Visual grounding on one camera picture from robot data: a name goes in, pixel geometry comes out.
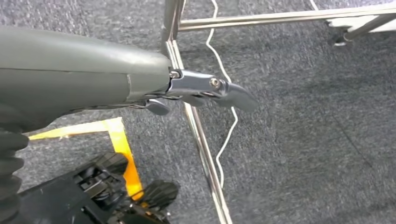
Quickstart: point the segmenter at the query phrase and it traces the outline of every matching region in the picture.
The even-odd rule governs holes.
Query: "yellow tape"
[[[94,133],[94,132],[109,132],[114,151],[123,154],[128,159],[127,170],[124,178],[126,180],[126,188],[128,194],[133,196],[142,190],[139,174],[137,172],[132,151],[129,147],[127,136],[125,134],[124,124],[122,118],[114,118],[102,121],[95,121],[80,125],[61,127],[51,131],[29,136],[30,140],[46,139],[46,138],[62,138],[70,137],[77,134]],[[138,199],[142,193],[137,194],[133,199]]]

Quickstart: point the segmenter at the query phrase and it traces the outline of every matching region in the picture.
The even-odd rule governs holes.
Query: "stainless steel rod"
[[[348,32],[344,34],[344,39],[346,41],[351,41],[355,39],[358,36],[364,35],[368,32],[370,32],[373,29],[376,29],[382,25],[387,24],[390,21],[393,21],[396,19],[396,14],[385,14],[385,15],[379,15],[377,18],[367,22],[363,26],[357,28],[354,31]]]
[[[167,55],[167,41],[175,40],[179,30],[181,13],[184,8],[184,0],[166,0],[165,15],[161,33],[161,53]]]
[[[171,60],[174,69],[184,69],[183,61],[177,47],[176,38],[179,26],[179,20],[183,11],[184,0],[166,0],[165,1],[165,18],[162,33],[163,54]],[[192,130],[193,137],[201,159],[205,177],[216,207],[221,224],[232,224],[227,204],[224,199],[220,181],[217,176],[213,158],[206,141],[204,129],[200,121],[198,111],[195,107],[184,103],[185,113],[189,126]]]
[[[325,19],[342,18],[342,17],[393,14],[393,13],[396,13],[395,5],[218,17],[218,18],[181,21],[179,24],[179,31],[191,31],[191,30],[199,30],[199,29],[225,28],[225,27],[235,27],[235,26],[262,25],[262,24],[286,23],[286,22],[314,21],[314,20],[325,20]]]

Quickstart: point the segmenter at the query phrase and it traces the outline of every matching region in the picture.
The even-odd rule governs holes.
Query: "gray carpet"
[[[219,0],[219,15],[310,10],[308,0]],[[320,9],[379,3],[321,0]],[[209,0],[189,1],[185,18],[212,14]],[[0,0],[2,24],[58,30],[158,51],[163,1]],[[234,223],[396,223],[396,37],[370,34],[350,46],[328,40],[323,22],[218,29],[213,46],[235,83],[260,101],[240,123],[221,159]],[[205,46],[208,31],[181,33],[186,68],[221,75]],[[219,223],[180,103],[157,117],[119,109],[63,117],[47,129],[122,116],[145,184],[181,185],[177,224]],[[214,104],[200,109],[213,156],[233,120]],[[40,140],[20,152],[24,189],[112,151],[104,133]]]

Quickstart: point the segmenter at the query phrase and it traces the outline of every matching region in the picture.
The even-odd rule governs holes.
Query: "screw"
[[[216,78],[211,78],[210,84],[212,86],[214,86],[215,88],[219,88],[220,87],[220,81],[218,79],[216,79]]]
[[[180,74],[177,71],[171,71],[169,76],[171,78],[180,78]]]

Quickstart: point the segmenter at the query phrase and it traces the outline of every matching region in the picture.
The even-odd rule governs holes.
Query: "black plastic part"
[[[333,45],[335,47],[341,47],[341,46],[345,46],[347,45],[348,42],[351,42],[347,39],[345,39],[345,33],[347,33],[346,31],[340,36],[340,35],[335,35],[332,39],[333,39]]]
[[[157,180],[148,185],[143,192],[136,204],[145,204],[148,209],[163,210],[176,200],[179,189],[175,183]]]
[[[126,198],[124,180],[109,170],[123,173],[126,164],[123,155],[109,153],[20,193],[20,211],[7,224],[106,224]]]
[[[154,220],[149,216],[141,214],[126,214],[120,219],[121,223],[125,224],[163,224],[164,222]]]
[[[28,137],[8,130],[0,128],[0,223],[17,217],[21,204],[17,196],[21,179],[13,172],[22,168],[23,160],[16,158],[15,152],[25,148],[29,142]]]

